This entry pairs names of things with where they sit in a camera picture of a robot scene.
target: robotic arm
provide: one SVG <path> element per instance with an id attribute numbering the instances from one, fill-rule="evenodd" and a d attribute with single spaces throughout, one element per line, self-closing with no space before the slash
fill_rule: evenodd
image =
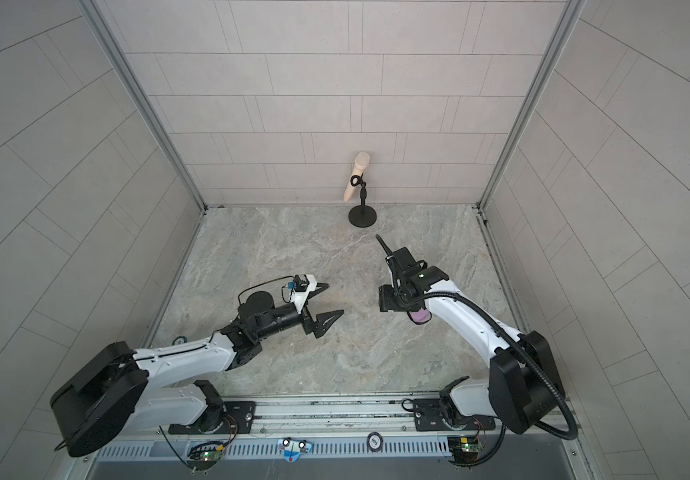
<path id="1" fill-rule="evenodd" d="M 295 325 L 321 338 L 343 311 L 319 313 L 314 320 L 307 302 L 329 284 L 318 283 L 313 275 L 289 278 L 289 302 L 276 307 L 273 296 L 262 290 L 241 302 L 239 294 L 236 319 L 203 340 L 157 349 L 131 350 L 126 342 L 105 347 L 52 396 L 50 404 L 64 439 L 60 446 L 78 457 L 122 431 L 175 423 L 199 432 L 215 430 L 226 414 L 210 382 L 162 387 L 242 366 L 262 351 L 261 340 Z"/>
<path id="2" fill-rule="evenodd" d="M 577 437 L 577 425 L 564 401 L 563 385 L 544 337 L 538 332 L 524 335 L 494 319 L 437 266 L 416 261 L 407 247 L 393 252 L 379 235 L 377 240 L 387 255 L 391 276 L 391 284 L 379 288 L 380 311 L 407 312 L 416 323 L 423 322 L 427 312 L 433 313 L 489 363 L 488 391 L 481 381 L 471 379 L 457 380 L 442 390 L 441 410 L 451 426 L 465 425 L 473 415 L 488 415 L 503 422 L 502 434 L 505 427 L 520 434 L 534 425 L 560 438 Z M 557 406 L 568 432 L 540 421 Z"/>

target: marble floor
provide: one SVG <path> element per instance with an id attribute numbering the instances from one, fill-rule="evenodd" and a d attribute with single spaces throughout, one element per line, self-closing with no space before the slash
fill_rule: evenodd
<path id="1" fill-rule="evenodd" d="M 344 309 L 316 339 L 300 326 L 263 341 L 262 353 L 229 372 L 205 377 L 225 396 L 304 392 L 437 390 L 488 368 L 446 322 L 417 326 L 404 313 L 381 313 L 377 288 L 389 283 L 375 234 L 407 246 L 454 280 L 496 318 L 513 324 L 475 218 L 465 205 L 382 205 L 369 228 L 351 226 L 349 206 L 215 208 L 198 234 L 153 346 L 179 335 L 206 337 L 237 314 L 236 295 L 287 274 L 314 274 L 330 288 L 311 299 L 312 314 Z M 281 304 L 282 283 L 261 290 Z"/>

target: tiled wall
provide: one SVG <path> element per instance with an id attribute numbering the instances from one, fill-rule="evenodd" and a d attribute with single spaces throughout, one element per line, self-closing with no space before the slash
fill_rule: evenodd
<path id="1" fill-rule="evenodd" d="M 590 0 L 486 209 L 606 478 L 690 478 L 690 2 Z"/>
<path id="2" fill-rule="evenodd" d="M 73 2 L 0 0 L 0 478 L 44 478 L 49 398 L 139 344 L 198 216 Z"/>
<path id="3" fill-rule="evenodd" d="M 98 0 L 208 204 L 479 200 L 563 2 Z"/>

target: beige microphone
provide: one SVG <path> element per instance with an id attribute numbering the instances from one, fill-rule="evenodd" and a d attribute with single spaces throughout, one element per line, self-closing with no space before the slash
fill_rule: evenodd
<path id="1" fill-rule="evenodd" d="M 358 175 L 359 177 L 363 175 L 363 171 L 369 167 L 369 154 L 365 151 L 359 153 L 359 155 L 356 155 L 356 163 L 353 166 L 353 172 L 350 174 L 350 177 L 347 178 L 347 187 L 345 187 L 345 196 L 343 199 L 347 202 L 350 200 L 350 197 L 353 196 L 353 192 L 356 191 L 356 187 L 352 186 L 350 184 L 350 179 L 354 175 Z"/>

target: microphone head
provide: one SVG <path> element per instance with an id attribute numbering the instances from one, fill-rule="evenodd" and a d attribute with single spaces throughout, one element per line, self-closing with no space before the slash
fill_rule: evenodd
<path id="1" fill-rule="evenodd" d="M 363 151 L 356 155 L 356 165 L 361 168 L 369 167 L 369 154 Z"/>

